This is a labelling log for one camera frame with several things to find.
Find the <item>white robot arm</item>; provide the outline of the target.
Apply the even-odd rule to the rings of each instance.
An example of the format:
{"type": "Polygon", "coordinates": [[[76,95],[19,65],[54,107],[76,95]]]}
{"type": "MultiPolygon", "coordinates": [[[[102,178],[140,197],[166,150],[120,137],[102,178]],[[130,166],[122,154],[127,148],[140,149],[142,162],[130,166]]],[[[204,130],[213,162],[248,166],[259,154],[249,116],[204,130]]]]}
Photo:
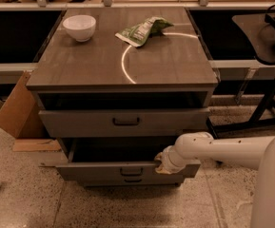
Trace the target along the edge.
{"type": "Polygon", "coordinates": [[[258,172],[250,228],[275,228],[275,136],[215,140],[207,132],[179,136],[155,159],[159,174],[173,174],[195,160],[230,162],[258,172]]]}

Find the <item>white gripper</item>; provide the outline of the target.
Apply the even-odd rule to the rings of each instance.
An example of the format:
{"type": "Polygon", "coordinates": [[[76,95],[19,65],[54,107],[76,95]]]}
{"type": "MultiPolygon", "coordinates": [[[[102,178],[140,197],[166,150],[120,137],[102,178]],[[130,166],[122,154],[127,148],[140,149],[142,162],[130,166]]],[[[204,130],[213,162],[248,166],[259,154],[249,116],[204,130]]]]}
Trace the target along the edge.
{"type": "Polygon", "coordinates": [[[161,162],[161,165],[155,168],[156,173],[171,175],[185,169],[188,164],[195,161],[195,158],[190,156],[186,146],[174,144],[158,153],[154,160],[161,162]]]}

